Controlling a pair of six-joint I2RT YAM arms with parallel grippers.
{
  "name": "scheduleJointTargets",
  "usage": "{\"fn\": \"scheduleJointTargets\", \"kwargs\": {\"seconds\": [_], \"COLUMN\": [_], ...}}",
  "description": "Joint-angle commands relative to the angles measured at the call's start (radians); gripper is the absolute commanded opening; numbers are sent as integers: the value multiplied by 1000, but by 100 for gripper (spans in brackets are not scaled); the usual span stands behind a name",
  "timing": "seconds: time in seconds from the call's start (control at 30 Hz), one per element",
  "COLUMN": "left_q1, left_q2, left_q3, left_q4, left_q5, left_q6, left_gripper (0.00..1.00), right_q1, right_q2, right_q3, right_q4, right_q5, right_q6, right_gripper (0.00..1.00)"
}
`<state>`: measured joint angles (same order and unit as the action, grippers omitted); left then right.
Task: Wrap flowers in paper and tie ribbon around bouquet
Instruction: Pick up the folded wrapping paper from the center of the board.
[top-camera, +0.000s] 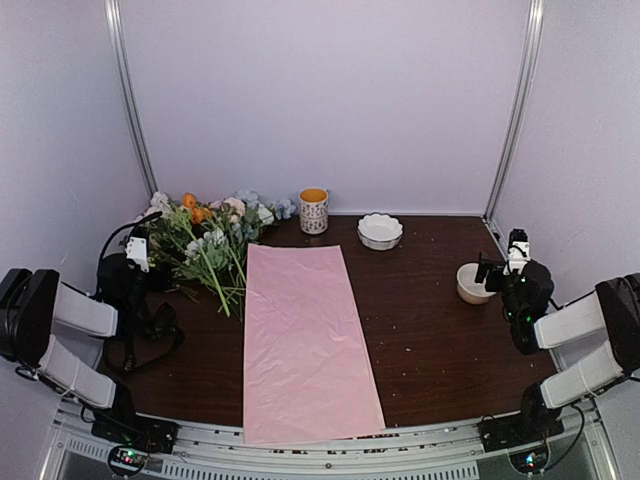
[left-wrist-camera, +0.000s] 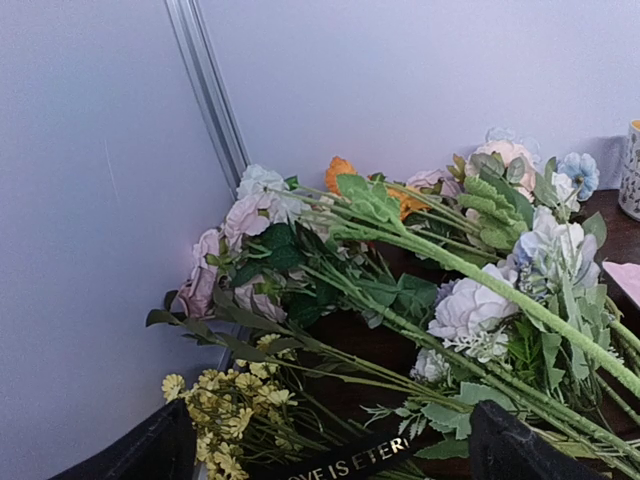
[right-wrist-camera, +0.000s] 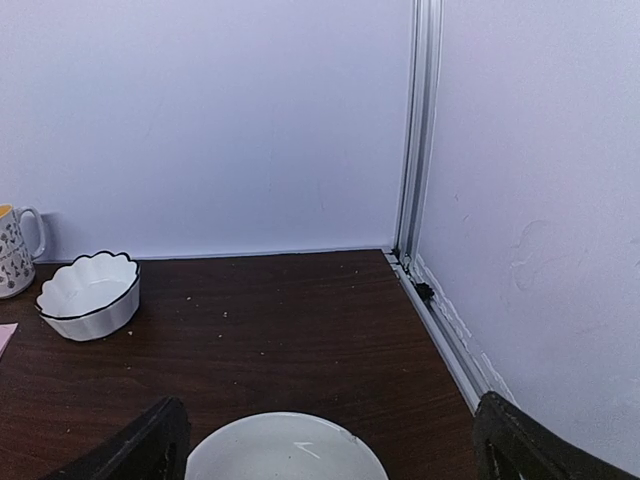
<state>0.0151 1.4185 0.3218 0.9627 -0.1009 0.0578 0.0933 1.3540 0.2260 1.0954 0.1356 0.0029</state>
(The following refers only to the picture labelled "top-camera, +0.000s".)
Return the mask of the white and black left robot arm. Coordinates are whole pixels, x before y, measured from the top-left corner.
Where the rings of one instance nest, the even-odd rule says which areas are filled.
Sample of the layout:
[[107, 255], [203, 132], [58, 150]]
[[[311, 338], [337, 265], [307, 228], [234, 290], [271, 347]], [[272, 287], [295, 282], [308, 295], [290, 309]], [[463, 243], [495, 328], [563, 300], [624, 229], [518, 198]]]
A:
[[106, 429], [123, 444], [144, 433], [129, 390], [99, 373], [57, 338], [60, 329], [124, 344], [120, 373], [141, 369], [136, 339], [159, 341], [176, 331], [175, 310], [162, 304], [150, 311], [147, 274], [125, 254], [111, 254], [98, 263], [97, 291], [89, 296], [66, 284], [52, 269], [12, 268], [1, 280], [1, 355], [29, 378], [71, 394], [82, 403], [108, 411]]

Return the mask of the pink wrapping paper sheet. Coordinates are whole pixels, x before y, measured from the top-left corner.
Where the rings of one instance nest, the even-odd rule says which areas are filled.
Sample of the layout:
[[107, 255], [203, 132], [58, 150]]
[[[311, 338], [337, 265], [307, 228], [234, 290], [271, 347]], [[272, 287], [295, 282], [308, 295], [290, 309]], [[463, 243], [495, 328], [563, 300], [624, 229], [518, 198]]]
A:
[[246, 443], [323, 442], [384, 429], [340, 247], [251, 245], [244, 328]]

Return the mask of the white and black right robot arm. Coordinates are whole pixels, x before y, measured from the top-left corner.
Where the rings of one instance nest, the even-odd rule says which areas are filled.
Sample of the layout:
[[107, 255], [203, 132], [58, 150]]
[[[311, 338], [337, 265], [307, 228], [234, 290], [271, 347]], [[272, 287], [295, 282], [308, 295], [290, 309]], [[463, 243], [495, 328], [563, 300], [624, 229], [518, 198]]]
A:
[[637, 273], [601, 281], [553, 312], [548, 311], [553, 305], [552, 275], [521, 247], [506, 261], [480, 256], [474, 282], [501, 296], [512, 341], [525, 355], [604, 335], [590, 353], [527, 388], [512, 423], [519, 440], [535, 440], [564, 407], [632, 378], [639, 369]]

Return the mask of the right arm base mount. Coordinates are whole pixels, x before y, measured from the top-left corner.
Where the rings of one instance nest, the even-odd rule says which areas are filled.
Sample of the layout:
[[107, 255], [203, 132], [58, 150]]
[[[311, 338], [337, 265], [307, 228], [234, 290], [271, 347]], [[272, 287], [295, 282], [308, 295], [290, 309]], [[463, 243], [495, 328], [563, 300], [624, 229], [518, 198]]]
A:
[[560, 420], [553, 420], [550, 424], [543, 426], [531, 426], [526, 425], [519, 415], [487, 417], [477, 425], [477, 428], [485, 452], [540, 443], [565, 431]]

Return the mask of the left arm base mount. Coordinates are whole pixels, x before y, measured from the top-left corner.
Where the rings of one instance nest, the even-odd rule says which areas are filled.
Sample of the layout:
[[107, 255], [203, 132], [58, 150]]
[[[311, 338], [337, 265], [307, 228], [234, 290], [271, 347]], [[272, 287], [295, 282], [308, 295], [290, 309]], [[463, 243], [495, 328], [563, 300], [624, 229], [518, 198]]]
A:
[[175, 422], [139, 417], [136, 427], [124, 427], [112, 421], [96, 420], [91, 434], [119, 445], [147, 453], [171, 454], [177, 439], [179, 425]]

